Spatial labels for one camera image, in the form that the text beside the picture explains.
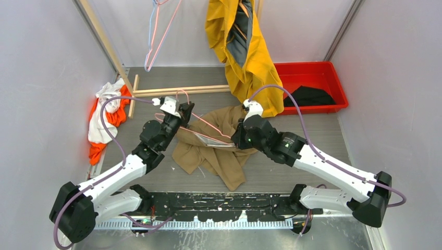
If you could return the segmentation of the tan brown garment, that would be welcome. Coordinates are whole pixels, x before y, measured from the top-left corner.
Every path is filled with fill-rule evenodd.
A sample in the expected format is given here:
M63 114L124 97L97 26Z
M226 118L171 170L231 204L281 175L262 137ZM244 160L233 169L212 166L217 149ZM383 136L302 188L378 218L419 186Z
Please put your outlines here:
M202 118L217 126L223 134L232 136L236 131L238 120L245 117L242 106L228 106L203 115ZM199 125L198 120L190 124L191 129L204 135L217 135L216 131L208 132L205 124ZM217 137L222 142L230 142L226 138ZM198 167L206 168L210 173L218 175L230 191L236 190L246 182L243 166L249 157L257 153L254 148L238 149L232 144L218 144L198 134L178 130L175 138L178 143L172 158L185 172L192 174Z

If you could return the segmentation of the yellow pleated skirt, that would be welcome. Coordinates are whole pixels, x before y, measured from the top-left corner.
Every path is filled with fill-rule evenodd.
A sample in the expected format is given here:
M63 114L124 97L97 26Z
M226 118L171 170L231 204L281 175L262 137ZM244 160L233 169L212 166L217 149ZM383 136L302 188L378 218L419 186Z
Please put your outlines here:
M257 16L249 18L237 1L209 1L205 32L209 47L224 64L231 94L240 102L252 98L264 109L263 117L284 111L283 85L270 57ZM251 2L243 4L251 11ZM234 27L247 36L245 40Z

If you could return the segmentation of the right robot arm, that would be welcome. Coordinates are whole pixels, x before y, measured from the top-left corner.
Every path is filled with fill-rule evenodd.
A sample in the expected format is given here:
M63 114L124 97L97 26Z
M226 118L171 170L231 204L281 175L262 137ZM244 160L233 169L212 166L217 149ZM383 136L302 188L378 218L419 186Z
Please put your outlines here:
M391 175L364 172L332 162L306 139L292 132L278 132L259 115L240 118L231 137L239 149L256 149L277 164L312 173L336 186L335 189L297 184L287 200L296 214L328 209L350 213L359 222L381 227L391 197Z

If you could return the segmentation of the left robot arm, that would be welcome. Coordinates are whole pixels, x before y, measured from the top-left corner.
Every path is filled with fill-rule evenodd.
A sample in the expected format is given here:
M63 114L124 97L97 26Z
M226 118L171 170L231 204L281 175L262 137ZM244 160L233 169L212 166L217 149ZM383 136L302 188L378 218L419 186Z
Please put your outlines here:
M60 187L49 215L54 224L53 240L59 249L70 248L61 245L59 232L74 244L84 240L100 222L127 212L150 212L152 201L143 187L133 185L121 193L117 191L160 164L178 130L189 122L194 106L193 102L176 104L174 99L160 102L163 122L146 122L140 143L119 164L86 182L67 182Z

